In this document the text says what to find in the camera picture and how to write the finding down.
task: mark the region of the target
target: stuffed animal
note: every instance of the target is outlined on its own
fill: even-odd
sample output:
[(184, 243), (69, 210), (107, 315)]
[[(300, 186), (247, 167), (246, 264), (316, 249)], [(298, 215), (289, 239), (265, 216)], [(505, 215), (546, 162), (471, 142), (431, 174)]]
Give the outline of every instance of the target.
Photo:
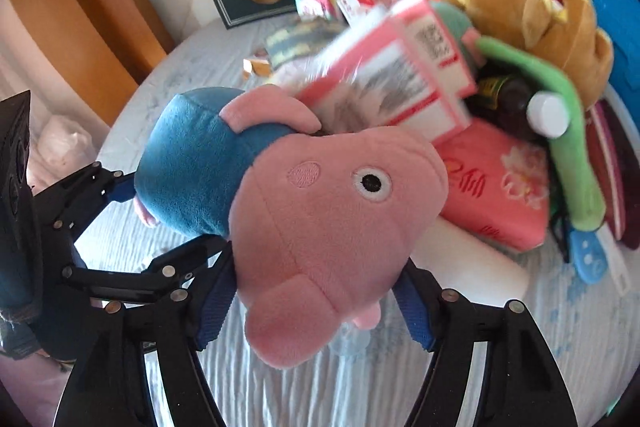
[(585, 109), (604, 92), (613, 67), (613, 45), (598, 28), (591, 0), (445, 0), (466, 11), (483, 35), (542, 58), (564, 71)]
[(309, 136), (318, 118), (279, 87), (176, 96), (153, 130), (137, 212), (233, 243), (245, 334), (295, 366), (340, 324), (373, 328), (378, 301), (447, 197), (434, 148), (400, 127)]

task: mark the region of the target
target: white cylinder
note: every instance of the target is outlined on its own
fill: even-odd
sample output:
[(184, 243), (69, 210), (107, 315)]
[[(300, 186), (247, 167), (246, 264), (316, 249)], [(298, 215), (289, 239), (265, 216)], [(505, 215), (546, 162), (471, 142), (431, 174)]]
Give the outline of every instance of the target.
[(411, 259), (443, 288), (479, 304), (503, 307), (522, 299), (529, 285), (523, 267), (441, 217), (422, 234)]

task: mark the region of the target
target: blue plush body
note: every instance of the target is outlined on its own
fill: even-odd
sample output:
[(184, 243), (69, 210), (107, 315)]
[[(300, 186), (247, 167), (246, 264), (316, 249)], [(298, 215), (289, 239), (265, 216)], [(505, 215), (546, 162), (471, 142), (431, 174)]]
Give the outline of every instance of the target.
[(229, 211), (245, 172), (278, 138), (294, 133), (278, 123), (234, 133), (220, 110), (243, 92), (204, 87), (179, 94), (156, 123), (135, 184), (140, 201), (171, 229), (228, 237)]

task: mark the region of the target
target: brown plush toy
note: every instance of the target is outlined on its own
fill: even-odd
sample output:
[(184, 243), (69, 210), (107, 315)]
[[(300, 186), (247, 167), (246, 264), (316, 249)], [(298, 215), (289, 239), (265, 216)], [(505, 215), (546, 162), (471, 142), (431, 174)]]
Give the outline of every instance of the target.
[(584, 108), (598, 101), (613, 67), (613, 45), (598, 28), (591, 0), (444, 0), (466, 11), (476, 29), (551, 62), (574, 83)]

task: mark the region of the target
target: black pupil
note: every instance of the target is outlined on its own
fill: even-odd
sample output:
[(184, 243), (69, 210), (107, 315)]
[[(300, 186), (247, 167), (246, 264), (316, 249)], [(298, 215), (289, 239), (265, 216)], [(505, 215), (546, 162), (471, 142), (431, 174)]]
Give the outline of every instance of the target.
[(367, 192), (378, 192), (382, 188), (380, 178), (373, 174), (366, 174), (360, 181)]

